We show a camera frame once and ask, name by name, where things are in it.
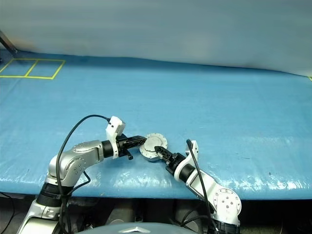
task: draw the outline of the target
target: white wall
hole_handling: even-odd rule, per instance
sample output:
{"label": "white wall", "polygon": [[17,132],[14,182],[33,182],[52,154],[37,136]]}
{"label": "white wall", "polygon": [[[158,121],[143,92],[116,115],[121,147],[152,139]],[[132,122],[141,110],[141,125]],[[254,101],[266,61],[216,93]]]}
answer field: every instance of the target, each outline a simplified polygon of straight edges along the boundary
{"label": "white wall", "polygon": [[27,51],[312,75],[312,0],[0,0]]}

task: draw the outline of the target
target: yellow square outline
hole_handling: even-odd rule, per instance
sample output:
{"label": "yellow square outline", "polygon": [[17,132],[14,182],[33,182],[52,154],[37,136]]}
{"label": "yellow square outline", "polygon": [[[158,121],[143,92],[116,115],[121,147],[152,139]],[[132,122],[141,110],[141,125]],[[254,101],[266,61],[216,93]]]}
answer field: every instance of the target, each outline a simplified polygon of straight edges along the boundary
{"label": "yellow square outline", "polygon": [[[65,64],[66,60],[63,59],[44,59],[44,58],[13,58],[11,59],[1,70],[0,70],[0,74],[1,72],[3,72],[8,65],[10,65],[10,63],[12,63],[15,60],[33,60],[35,61],[34,64],[28,69],[28,71],[26,72],[26,74],[24,76],[14,76],[14,75],[7,75],[7,76],[1,76],[0,78],[36,78],[36,79],[54,79],[55,76],[59,73],[60,69],[62,68],[62,66]],[[34,69],[34,67],[38,64],[39,61],[56,61],[56,62],[62,62],[60,64],[60,66],[57,68],[57,70],[55,71],[55,73],[53,74],[53,76],[51,77],[38,77],[38,76],[29,76],[29,74],[31,73],[31,71]]]}

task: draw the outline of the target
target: robotic arm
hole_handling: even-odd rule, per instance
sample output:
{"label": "robotic arm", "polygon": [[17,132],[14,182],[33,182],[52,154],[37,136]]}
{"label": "robotic arm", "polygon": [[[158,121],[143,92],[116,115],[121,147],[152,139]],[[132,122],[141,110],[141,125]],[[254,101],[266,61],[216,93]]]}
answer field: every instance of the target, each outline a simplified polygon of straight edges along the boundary
{"label": "robotic arm", "polygon": [[[142,136],[126,137],[122,132],[125,123],[113,116],[106,128],[106,141],[89,141],[74,146],[71,150],[63,152],[59,163],[59,174],[63,192],[70,195],[78,182],[81,174],[90,166],[102,162],[104,158],[118,158],[127,155],[132,159],[128,149],[144,144],[146,138]],[[53,157],[49,164],[49,171],[44,185],[19,228],[18,234],[36,233],[32,226],[44,226],[47,233],[54,233],[58,225],[61,207],[61,195],[56,178],[57,156]],[[40,225],[42,221],[34,224],[32,218],[49,219],[50,222]]]}
{"label": "robotic arm", "polygon": [[[192,140],[191,146],[197,160],[198,144],[195,140]],[[186,157],[180,153],[173,154],[161,146],[156,146],[155,151],[166,162],[166,170],[175,177],[175,180],[184,182],[189,190],[203,200],[203,189],[189,148],[187,147],[185,151]],[[238,195],[233,190],[219,185],[204,171],[200,170],[200,173],[208,201],[214,210],[213,214],[211,214],[213,226],[210,227],[208,233],[238,234],[240,225],[238,215],[241,211],[241,201]]]}

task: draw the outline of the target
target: round metal part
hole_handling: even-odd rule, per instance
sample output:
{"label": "round metal part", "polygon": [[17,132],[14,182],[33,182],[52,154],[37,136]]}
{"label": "round metal part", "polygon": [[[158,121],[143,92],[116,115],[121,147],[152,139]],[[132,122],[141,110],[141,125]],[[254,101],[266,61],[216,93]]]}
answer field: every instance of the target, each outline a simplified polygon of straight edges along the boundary
{"label": "round metal part", "polygon": [[140,147],[140,152],[149,161],[159,160],[160,157],[155,152],[155,146],[162,146],[166,149],[167,139],[159,133],[148,134],[145,143]]}

